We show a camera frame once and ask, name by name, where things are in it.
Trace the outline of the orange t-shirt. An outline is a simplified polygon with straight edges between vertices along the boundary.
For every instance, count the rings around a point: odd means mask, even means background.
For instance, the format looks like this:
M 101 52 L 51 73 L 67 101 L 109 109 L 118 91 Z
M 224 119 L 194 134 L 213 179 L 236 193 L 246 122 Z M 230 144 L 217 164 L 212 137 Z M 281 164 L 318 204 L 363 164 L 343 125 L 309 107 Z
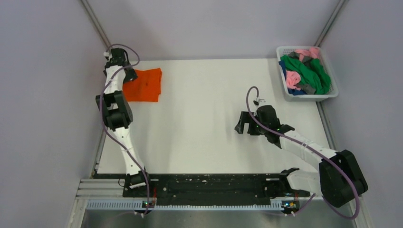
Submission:
M 128 102 L 158 102 L 161 94 L 162 70 L 135 70 L 137 79 L 123 84 Z

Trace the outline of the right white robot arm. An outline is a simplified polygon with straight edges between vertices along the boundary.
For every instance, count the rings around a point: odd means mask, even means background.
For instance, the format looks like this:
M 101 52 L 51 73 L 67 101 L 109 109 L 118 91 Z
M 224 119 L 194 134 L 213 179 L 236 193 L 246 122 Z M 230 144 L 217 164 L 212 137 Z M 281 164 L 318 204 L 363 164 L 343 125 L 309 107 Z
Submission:
M 322 196 L 331 206 L 339 208 L 368 191 L 361 168 L 349 150 L 335 151 L 304 137 L 287 124 L 281 124 L 270 105 L 258 106 L 256 112 L 242 111 L 234 130 L 251 136 L 265 136 L 267 141 L 303 160 L 314 171 L 295 168 L 278 184 L 279 191 L 291 196 L 297 190 Z

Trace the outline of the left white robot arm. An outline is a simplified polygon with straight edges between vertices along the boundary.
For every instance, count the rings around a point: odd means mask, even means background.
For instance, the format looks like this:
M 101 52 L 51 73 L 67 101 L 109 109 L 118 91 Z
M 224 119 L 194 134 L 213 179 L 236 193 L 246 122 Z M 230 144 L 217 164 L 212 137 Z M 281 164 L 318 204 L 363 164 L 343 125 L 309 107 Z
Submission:
M 134 66 L 139 62 L 131 64 L 124 48 L 123 45 L 111 45 L 104 52 L 106 64 L 103 72 L 106 82 L 101 94 L 96 96 L 96 104 L 104 131 L 119 145 L 122 152 L 125 162 L 125 188 L 134 189 L 140 196 L 147 196 L 153 187 L 131 139 L 129 127 L 134 118 L 123 93 L 123 85 L 137 79 Z

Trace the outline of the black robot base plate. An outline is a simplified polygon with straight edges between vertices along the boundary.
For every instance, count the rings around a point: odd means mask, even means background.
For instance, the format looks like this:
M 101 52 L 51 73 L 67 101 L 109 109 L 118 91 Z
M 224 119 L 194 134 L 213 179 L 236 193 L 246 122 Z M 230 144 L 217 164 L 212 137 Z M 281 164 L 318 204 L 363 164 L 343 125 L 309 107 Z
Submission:
M 309 197 L 293 190 L 287 176 L 294 171 L 264 174 L 149 174 L 149 186 L 130 188 L 123 197 L 149 198 L 158 206 L 260 206 L 278 197 Z

